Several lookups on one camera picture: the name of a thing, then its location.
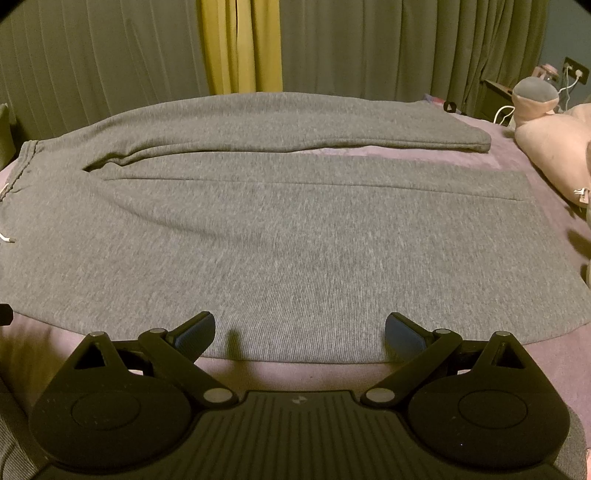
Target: curtain fold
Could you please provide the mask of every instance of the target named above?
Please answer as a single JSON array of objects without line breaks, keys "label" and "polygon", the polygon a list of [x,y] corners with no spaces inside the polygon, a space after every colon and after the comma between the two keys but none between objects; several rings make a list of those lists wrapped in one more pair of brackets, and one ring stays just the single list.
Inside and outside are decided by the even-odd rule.
[{"label": "curtain fold", "polygon": [[280,0],[285,91],[420,100],[473,114],[540,55],[548,0]]},{"label": "curtain fold", "polygon": [[201,0],[200,13],[214,94],[282,91],[278,0]]}]

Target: wall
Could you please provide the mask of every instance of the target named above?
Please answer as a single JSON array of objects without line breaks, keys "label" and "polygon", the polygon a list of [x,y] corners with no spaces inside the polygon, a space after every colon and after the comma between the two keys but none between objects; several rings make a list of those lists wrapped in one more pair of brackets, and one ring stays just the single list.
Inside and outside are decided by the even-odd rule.
[{"label": "wall", "polygon": [[[591,69],[591,13],[576,0],[549,0],[548,24],[539,63],[550,63],[560,71],[565,57]],[[569,77],[569,83],[573,82],[574,78]],[[569,108],[583,103],[589,95],[591,76],[587,85],[577,84],[571,90]]]}]

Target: electrical outlet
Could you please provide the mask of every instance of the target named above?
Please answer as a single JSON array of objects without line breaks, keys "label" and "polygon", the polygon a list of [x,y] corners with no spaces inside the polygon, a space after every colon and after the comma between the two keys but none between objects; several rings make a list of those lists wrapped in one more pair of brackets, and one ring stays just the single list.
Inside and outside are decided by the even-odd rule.
[{"label": "electrical outlet", "polygon": [[579,83],[586,85],[587,84],[587,79],[589,78],[589,69],[587,67],[585,67],[584,65],[581,65],[580,63],[575,62],[573,59],[570,59],[568,57],[566,57],[564,59],[564,65],[570,65],[572,67],[572,69],[569,70],[569,77],[572,78],[576,78],[577,76],[575,75],[575,72],[577,70],[580,70],[581,72],[583,72],[583,76],[581,78],[579,78]]}]

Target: nightstand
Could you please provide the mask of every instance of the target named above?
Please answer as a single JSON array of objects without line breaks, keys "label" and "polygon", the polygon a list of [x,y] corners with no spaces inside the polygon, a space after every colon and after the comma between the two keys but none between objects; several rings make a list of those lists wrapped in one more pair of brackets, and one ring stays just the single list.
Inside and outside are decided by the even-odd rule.
[{"label": "nightstand", "polygon": [[[475,117],[492,122],[495,119],[495,115],[499,108],[505,105],[513,105],[513,100],[511,99],[513,90],[500,83],[491,82],[490,80],[484,80],[483,83],[486,92],[480,108],[476,111]],[[501,118],[509,112],[510,110],[508,108],[503,110],[503,112],[501,112]]]}]

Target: plush toy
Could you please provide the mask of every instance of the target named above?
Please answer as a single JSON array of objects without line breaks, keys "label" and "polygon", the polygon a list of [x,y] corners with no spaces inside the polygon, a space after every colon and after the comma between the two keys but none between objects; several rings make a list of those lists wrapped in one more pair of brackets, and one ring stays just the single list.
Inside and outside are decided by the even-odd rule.
[{"label": "plush toy", "polygon": [[513,88],[515,141],[556,187],[575,205],[591,201],[591,103],[554,113],[558,91],[537,77]]}]

